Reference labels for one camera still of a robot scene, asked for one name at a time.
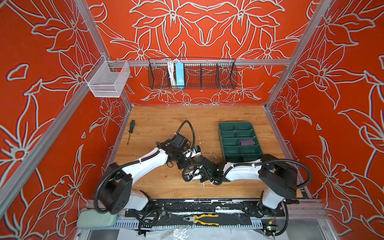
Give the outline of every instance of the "coiled white cable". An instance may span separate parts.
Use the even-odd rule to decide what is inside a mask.
[[[173,76],[174,70],[175,70],[175,63],[180,62],[178,59],[171,60],[169,59],[167,64],[168,64],[168,73],[169,73],[169,80],[170,84],[172,86],[176,86],[176,80],[175,77]]]

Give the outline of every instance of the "red wall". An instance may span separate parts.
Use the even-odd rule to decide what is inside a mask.
[[[271,110],[342,239],[384,237],[383,13],[333,1]]]
[[[318,4],[296,2],[87,0],[114,60],[289,58]],[[233,90],[160,91],[148,88],[146,68],[135,67],[126,91],[135,105],[263,104],[283,68],[239,68],[239,86]]]
[[[0,3],[0,186],[100,57],[73,0]],[[0,220],[1,239],[73,237],[127,109],[90,92]]]

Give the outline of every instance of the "purple cloth roll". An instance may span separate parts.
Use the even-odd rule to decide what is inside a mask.
[[[252,146],[252,145],[255,145],[255,141],[252,139],[240,140],[240,145],[241,146]]]

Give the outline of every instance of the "white wire basket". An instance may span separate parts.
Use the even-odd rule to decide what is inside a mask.
[[[113,71],[115,68],[109,67],[108,62],[102,56],[85,77],[85,81],[95,97],[118,98],[127,83],[131,69],[126,61],[121,71]]]

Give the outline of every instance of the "wood surface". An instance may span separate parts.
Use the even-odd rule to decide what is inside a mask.
[[[136,125],[127,145],[131,120],[135,120]],[[172,138],[184,120],[191,122],[195,131],[195,145],[200,145],[202,155],[216,163],[223,161],[218,124],[226,121],[250,121],[263,152],[278,158],[284,157],[261,106],[135,106],[115,162],[119,165],[132,162],[152,151],[156,142]],[[180,134],[192,141],[188,124],[184,125]],[[177,169],[175,163],[172,168],[163,165],[152,170],[140,178],[132,189],[143,190],[152,198],[252,198],[259,197],[266,185],[255,180],[236,180],[219,186],[209,181],[184,182],[181,170]]]

